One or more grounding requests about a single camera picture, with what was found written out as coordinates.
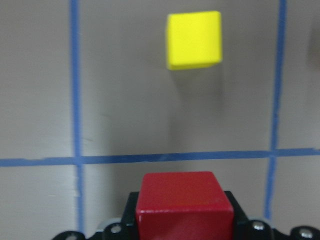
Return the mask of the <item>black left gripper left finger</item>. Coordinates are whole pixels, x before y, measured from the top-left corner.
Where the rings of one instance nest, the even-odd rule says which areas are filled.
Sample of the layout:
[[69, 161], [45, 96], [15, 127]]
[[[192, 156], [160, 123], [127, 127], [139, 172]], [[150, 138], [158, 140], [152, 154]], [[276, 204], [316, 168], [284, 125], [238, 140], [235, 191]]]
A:
[[127, 228], [135, 228], [136, 221], [136, 206], [138, 203], [139, 192], [130, 192], [125, 204], [125, 208], [121, 217], [121, 223]]

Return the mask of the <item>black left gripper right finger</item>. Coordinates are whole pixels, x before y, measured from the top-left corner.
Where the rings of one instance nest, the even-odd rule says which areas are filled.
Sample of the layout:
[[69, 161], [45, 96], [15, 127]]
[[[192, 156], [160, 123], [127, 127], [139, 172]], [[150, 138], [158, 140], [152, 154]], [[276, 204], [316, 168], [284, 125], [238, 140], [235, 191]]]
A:
[[233, 228], [234, 229], [244, 229], [247, 222], [249, 221], [247, 215], [245, 214], [244, 210], [240, 206], [239, 202], [236, 200], [235, 196], [231, 191], [224, 191], [225, 195], [227, 196], [234, 212], [234, 220], [233, 220]]

